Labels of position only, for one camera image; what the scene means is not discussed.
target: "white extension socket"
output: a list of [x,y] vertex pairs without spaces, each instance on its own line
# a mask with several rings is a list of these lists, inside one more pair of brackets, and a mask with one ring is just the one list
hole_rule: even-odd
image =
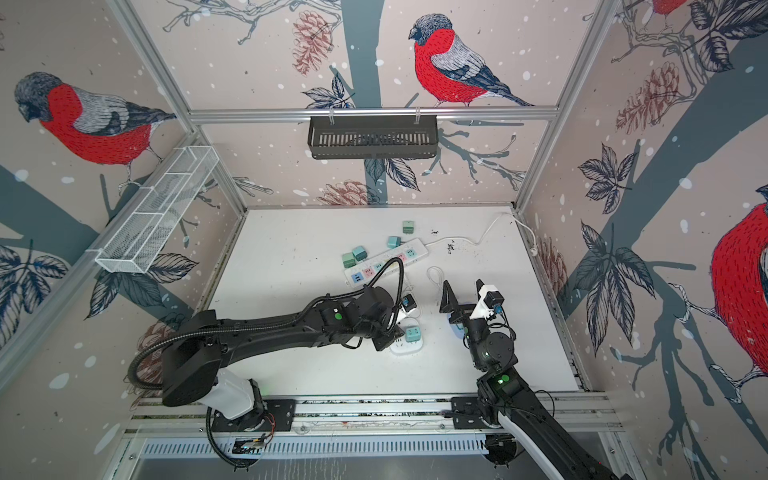
[[[416,319],[413,319],[409,316],[398,320],[397,325],[405,331],[407,328],[410,328],[412,326],[417,326],[419,330],[421,329],[421,326],[419,325],[419,322],[416,321]],[[403,355],[411,355],[412,353],[418,352],[422,347],[424,346],[424,332],[422,331],[421,337],[416,340],[415,342],[406,342],[406,336],[403,335],[395,342],[389,346],[389,351],[394,353],[397,356],[403,356]]]
[[[357,265],[344,270],[344,276],[346,276],[346,282],[350,286],[367,283],[376,275],[376,272],[382,269],[384,263],[390,258],[400,257],[403,266],[408,266],[418,262],[427,255],[429,255],[427,247],[424,247],[424,243],[422,243],[421,240],[415,238],[409,242],[405,242],[399,247],[391,248],[385,253],[363,260]],[[382,276],[389,275],[396,271],[396,266],[389,266]]]

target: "white power strip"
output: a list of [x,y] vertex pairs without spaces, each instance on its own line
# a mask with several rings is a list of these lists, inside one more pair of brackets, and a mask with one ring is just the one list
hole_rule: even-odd
[[[393,257],[400,257],[403,266],[411,265],[429,255],[429,250],[418,238],[410,240],[399,247],[387,250],[385,253],[364,260],[357,265],[344,270],[346,282],[350,286],[367,283],[382,269],[384,263]],[[389,275],[397,271],[396,266],[389,266],[382,276]]]
[[[416,321],[416,319],[413,319],[409,316],[407,316],[404,319],[397,321],[397,326],[402,328],[402,330],[405,332],[407,328],[410,328],[412,326],[417,326],[419,329],[421,329],[421,326],[419,325],[419,322]],[[406,342],[406,336],[403,335],[397,340],[395,340],[392,345],[389,346],[389,351],[394,353],[397,356],[401,355],[410,355],[412,353],[418,352],[422,347],[424,346],[424,332],[422,332],[422,336],[416,340],[415,342]]]

